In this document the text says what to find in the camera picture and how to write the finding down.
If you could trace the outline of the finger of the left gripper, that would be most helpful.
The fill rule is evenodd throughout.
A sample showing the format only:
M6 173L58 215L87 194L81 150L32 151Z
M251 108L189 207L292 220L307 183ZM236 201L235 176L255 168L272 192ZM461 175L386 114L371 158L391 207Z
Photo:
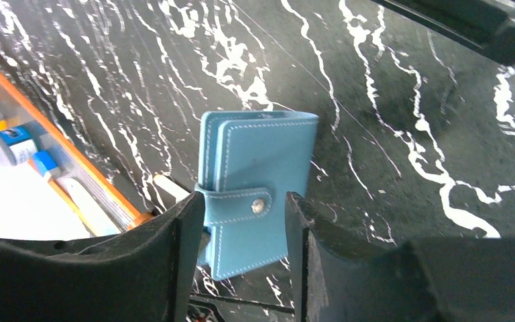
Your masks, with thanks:
M376 3L498 64L515 65L515 1L380 0Z

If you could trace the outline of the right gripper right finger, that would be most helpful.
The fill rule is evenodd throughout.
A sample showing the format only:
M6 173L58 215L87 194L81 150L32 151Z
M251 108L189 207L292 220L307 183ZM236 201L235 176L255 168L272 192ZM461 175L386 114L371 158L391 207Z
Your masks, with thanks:
M515 238L380 248L285 199L297 321L515 321Z

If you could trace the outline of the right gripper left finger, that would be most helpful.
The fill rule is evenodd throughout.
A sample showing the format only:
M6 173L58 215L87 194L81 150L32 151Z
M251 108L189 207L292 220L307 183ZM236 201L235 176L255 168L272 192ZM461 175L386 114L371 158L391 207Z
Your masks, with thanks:
M205 198L117 235L0 238L0 321L184 321Z

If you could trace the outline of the blue leather card holder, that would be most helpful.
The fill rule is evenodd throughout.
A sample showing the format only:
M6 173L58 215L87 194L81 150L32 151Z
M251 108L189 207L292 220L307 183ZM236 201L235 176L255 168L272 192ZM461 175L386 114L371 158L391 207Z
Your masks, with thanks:
M286 257L285 196L306 192L319 117L302 111L207 111L198 180L210 240L198 263L224 280Z

